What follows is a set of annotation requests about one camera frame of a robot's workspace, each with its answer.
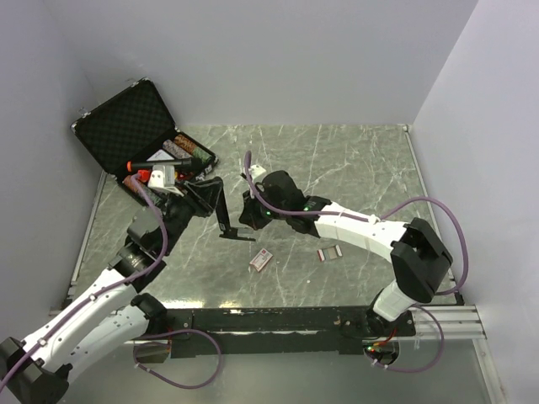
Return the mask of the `black stapler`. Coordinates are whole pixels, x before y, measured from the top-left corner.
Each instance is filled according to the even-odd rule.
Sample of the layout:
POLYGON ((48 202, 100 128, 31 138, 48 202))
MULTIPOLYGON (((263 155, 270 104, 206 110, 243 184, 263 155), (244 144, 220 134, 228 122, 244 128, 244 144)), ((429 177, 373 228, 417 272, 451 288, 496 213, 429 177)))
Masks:
POLYGON ((249 229, 237 228, 231 225, 224 191, 224 182, 221 177, 215 177, 215 180, 220 187, 215 207, 217 222, 221 230, 220 237, 229 240, 255 242, 255 239, 251 237, 251 232, 249 229))

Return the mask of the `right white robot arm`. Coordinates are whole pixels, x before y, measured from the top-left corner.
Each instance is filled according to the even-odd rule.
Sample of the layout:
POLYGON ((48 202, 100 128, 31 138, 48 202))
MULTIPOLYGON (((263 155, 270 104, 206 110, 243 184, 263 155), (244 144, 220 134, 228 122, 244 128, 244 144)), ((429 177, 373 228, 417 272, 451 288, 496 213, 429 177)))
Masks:
POLYGON ((428 221, 386 221, 330 199, 306 196, 283 170, 267 173, 252 166, 242 176, 249 186, 239 219, 244 225, 257 231, 271 221, 284 221, 297 233, 350 244, 392 265, 393 281, 366 311, 375 334, 389 333, 411 306, 430 303, 453 263, 428 221))

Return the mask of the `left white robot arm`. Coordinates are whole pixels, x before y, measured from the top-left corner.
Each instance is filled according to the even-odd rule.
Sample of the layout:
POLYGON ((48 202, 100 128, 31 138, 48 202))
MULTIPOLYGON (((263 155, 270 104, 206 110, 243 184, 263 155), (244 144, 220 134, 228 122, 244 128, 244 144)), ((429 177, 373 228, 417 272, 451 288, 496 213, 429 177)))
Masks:
POLYGON ((168 311, 146 287, 165 268, 165 257, 195 217, 216 211, 223 181, 183 183, 163 208, 139 210, 125 245, 67 308, 22 340, 1 344, 1 387, 21 403, 58 403, 95 361, 130 340, 166 346, 175 332, 168 311))

